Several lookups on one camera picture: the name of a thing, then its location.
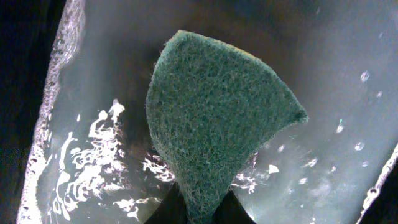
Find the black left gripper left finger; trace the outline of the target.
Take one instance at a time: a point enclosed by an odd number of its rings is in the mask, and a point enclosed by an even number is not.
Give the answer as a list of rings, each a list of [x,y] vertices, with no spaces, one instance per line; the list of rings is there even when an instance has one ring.
[[[187,209],[178,183],[174,182],[156,211],[144,224],[187,224]]]

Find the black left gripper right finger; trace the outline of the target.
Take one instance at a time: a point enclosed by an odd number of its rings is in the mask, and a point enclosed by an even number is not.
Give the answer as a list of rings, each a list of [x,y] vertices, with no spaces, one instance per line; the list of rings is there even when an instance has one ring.
[[[232,190],[224,196],[223,201],[213,214],[214,224],[256,224],[248,215]]]

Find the green scouring sponge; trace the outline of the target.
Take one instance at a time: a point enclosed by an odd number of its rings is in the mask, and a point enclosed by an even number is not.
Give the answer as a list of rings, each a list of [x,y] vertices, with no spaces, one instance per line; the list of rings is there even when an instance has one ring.
[[[210,223],[247,159],[279,131],[308,121],[261,59],[220,40],[178,31],[150,81],[153,145],[174,173],[191,223]]]

